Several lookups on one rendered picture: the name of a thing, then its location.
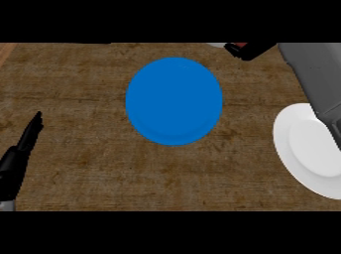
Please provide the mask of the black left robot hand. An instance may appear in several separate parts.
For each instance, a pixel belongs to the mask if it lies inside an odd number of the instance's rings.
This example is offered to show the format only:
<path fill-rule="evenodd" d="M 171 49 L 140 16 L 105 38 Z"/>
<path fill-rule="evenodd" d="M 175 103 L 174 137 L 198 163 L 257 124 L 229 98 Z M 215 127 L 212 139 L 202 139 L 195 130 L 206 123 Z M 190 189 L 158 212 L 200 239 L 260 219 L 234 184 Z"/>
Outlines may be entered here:
<path fill-rule="evenodd" d="M 17 145 L 7 149 L 0 160 L 0 202 L 16 199 L 25 179 L 29 156 L 43 128 L 43 112 L 38 111 L 25 128 Z"/>

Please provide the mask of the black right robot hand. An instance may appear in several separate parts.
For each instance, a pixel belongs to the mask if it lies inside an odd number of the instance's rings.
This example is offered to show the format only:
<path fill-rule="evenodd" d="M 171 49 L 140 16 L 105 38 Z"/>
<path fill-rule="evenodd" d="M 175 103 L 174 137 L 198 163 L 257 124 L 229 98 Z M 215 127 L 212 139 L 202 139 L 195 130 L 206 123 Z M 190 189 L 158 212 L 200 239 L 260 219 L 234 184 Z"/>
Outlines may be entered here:
<path fill-rule="evenodd" d="M 274 43 L 249 42 L 242 48 L 234 43 L 226 43 L 224 48 L 230 54 L 243 61 L 255 59 L 271 47 Z"/>

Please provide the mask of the blue plate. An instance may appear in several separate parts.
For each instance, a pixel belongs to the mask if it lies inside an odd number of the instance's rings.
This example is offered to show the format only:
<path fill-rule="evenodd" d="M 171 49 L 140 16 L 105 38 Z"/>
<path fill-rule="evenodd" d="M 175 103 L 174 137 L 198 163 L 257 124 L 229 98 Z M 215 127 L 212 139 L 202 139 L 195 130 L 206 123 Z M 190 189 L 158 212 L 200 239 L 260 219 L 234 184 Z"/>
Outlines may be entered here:
<path fill-rule="evenodd" d="M 200 140 L 223 114 L 223 90 L 209 69 L 186 58 L 150 62 L 130 81 L 125 113 L 153 143 L 177 147 Z"/>

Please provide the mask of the white plate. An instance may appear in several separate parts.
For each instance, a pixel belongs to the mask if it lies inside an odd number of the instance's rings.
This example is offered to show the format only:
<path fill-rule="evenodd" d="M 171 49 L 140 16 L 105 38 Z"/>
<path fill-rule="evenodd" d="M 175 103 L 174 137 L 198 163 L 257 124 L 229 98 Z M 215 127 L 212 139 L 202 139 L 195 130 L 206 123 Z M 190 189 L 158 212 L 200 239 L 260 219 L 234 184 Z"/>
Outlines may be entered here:
<path fill-rule="evenodd" d="M 277 156 L 295 179 L 322 196 L 341 199 L 341 151 L 308 103 L 280 110 L 271 136 Z"/>

